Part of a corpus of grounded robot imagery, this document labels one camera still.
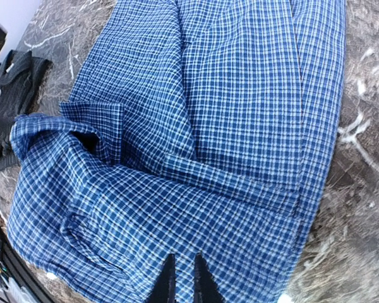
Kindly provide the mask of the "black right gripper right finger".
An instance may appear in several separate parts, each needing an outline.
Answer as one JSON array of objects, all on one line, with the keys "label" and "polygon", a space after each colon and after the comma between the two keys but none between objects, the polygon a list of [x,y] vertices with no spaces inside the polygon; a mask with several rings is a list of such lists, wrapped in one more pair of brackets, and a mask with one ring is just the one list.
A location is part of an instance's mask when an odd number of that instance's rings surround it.
[{"label": "black right gripper right finger", "polygon": [[213,275],[201,253],[195,256],[194,303],[223,303]]}]

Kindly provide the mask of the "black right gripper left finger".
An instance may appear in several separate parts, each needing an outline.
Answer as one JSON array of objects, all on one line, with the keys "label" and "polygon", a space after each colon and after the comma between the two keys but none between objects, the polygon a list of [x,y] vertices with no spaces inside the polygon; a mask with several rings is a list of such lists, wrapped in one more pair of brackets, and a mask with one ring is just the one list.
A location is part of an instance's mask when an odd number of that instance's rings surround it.
[{"label": "black right gripper left finger", "polygon": [[148,296],[148,303],[176,302],[176,271],[175,256],[169,254],[164,261],[162,270]]}]

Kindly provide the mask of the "blue checkered long sleeve shirt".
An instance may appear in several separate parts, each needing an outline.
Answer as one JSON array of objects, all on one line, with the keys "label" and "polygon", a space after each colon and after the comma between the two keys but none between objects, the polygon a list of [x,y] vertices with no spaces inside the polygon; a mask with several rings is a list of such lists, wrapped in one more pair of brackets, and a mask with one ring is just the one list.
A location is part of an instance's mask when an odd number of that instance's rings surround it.
[{"label": "blue checkered long sleeve shirt", "polygon": [[344,1],[118,1],[60,116],[20,116],[7,231],[94,302],[276,302],[337,137]]}]

